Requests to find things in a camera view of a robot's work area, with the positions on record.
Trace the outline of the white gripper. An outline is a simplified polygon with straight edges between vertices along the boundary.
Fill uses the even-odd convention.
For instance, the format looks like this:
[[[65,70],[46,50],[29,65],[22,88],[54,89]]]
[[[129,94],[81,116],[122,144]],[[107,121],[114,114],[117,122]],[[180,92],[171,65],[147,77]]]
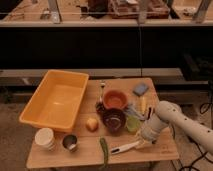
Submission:
[[[167,126],[168,123],[166,121],[163,121],[157,115],[152,115],[142,124],[136,134],[136,137],[140,141],[155,142],[161,131]]]

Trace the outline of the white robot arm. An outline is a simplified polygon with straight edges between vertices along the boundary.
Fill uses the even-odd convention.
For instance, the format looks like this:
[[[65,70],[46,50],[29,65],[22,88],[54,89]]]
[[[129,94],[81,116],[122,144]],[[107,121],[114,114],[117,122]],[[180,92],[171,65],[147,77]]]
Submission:
[[[138,137],[145,141],[156,141],[170,123],[178,126],[213,155],[213,130],[188,118],[176,104],[168,101],[160,101],[156,105],[155,112],[142,124]]]

